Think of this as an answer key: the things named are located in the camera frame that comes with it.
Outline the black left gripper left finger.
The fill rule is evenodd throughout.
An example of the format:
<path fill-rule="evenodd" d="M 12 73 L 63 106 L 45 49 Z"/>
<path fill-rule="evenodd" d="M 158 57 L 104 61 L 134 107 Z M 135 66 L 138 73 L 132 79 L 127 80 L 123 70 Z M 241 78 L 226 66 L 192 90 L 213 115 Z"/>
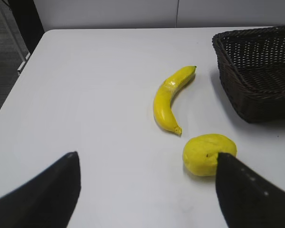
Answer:
<path fill-rule="evenodd" d="M 69 152 L 0 197 L 0 228 L 65 228 L 81 191 L 80 160 Z"/>

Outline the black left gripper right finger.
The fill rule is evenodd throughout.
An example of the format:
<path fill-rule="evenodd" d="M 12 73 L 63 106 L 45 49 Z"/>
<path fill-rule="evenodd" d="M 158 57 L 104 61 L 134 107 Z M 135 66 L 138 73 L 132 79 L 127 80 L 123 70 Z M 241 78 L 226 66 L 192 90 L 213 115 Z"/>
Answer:
<path fill-rule="evenodd" d="M 285 228 L 285 191 L 229 153 L 218 154 L 215 187 L 229 228 Z"/>

